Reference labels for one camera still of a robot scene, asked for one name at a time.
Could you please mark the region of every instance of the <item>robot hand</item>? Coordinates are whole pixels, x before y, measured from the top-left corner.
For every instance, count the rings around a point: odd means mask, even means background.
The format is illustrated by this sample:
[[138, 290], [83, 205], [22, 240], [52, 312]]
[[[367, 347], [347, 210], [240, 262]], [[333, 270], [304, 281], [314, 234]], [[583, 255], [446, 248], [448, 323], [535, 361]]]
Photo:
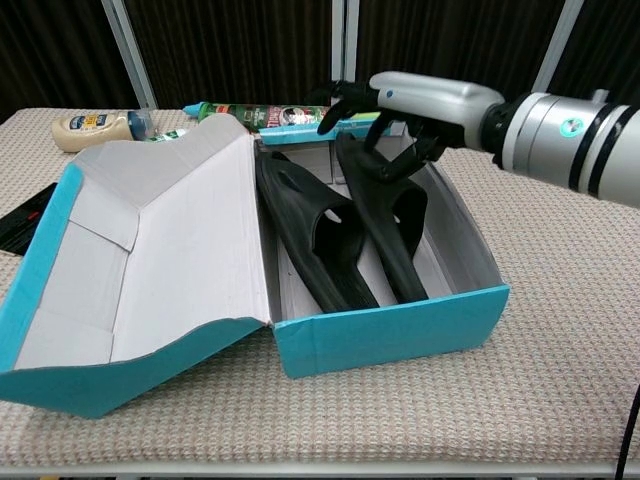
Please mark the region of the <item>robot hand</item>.
[[504, 170], [640, 208], [637, 107], [546, 93], [507, 103], [487, 87], [400, 72], [374, 75], [368, 86], [336, 82], [330, 93], [340, 101], [319, 133], [354, 113], [380, 111], [365, 149], [375, 146], [392, 120], [407, 122], [416, 145], [422, 140], [416, 158], [405, 151], [392, 162], [387, 181], [437, 160], [446, 147], [467, 147], [495, 154]]

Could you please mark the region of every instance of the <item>beige tablecloth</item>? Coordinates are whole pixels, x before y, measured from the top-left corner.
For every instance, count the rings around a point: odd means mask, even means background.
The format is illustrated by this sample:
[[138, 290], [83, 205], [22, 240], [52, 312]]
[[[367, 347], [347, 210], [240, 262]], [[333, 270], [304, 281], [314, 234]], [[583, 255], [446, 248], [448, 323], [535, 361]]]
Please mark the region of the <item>beige tablecloth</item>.
[[[22, 110], [0, 126], [0, 214], [58, 178], [72, 155], [49, 123], [76, 112]], [[193, 124], [154, 116], [163, 131]], [[488, 155], [440, 163], [512, 286], [483, 348], [290, 380], [264, 330], [98, 421], [0, 402], [0, 464], [613, 461], [640, 380], [640, 212]], [[0, 252], [0, 297], [19, 260]]]

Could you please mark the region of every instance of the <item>black cable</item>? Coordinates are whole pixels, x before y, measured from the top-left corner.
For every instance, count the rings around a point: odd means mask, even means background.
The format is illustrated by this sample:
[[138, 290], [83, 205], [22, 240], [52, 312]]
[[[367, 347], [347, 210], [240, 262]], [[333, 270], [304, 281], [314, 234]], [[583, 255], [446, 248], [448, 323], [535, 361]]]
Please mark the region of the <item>black cable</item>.
[[633, 429], [636, 426], [636, 420], [638, 419], [638, 411], [640, 410], [640, 385], [636, 390], [636, 396], [633, 397], [633, 403], [631, 404], [631, 411], [629, 412], [629, 419], [627, 420], [627, 428], [624, 431], [622, 437], [622, 445], [620, 445], [620, 454], [618, 455], [618, 465], [616, 467], [615, 480], [622, 480], [624, 476], [624, 467], [627, 464], [627, 455], [629, 454], [629, 447], [631, 446], [631, 437], [633, 437]]

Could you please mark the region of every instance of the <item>cardboard box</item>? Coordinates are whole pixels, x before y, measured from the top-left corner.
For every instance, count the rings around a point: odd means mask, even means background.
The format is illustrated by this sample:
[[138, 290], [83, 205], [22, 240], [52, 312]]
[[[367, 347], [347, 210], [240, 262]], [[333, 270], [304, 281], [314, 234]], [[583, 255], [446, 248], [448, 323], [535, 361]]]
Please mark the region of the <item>cardboard box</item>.
[[[437, 168], [414, 177], [429, 195], [414, 264], [432, 298], [394, 305], [367, 244], [358, 266], [384, 306], [323, 315], [259, 205], [254, 148], [214, 115], [172, 142], [76, 156], [0, 311], [0, 398], [98, 417], [265, 326], [292, 377], [488, 338], [509, 288]], [[326, 145], [288, 153], [334, 178]]]

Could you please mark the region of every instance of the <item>green bottle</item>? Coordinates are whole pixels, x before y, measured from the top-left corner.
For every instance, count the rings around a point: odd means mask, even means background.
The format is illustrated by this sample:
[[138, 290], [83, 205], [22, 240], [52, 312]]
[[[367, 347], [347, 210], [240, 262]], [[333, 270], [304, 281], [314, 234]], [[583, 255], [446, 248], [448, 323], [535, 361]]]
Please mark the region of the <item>green bottle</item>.
[[250, 132], [261, 128], [320, 123], [329, 107], [300, 105], [227, 105], [203, 102], [198, 111], [198, 122], [214, 113], [229, 113], [236, 117]]

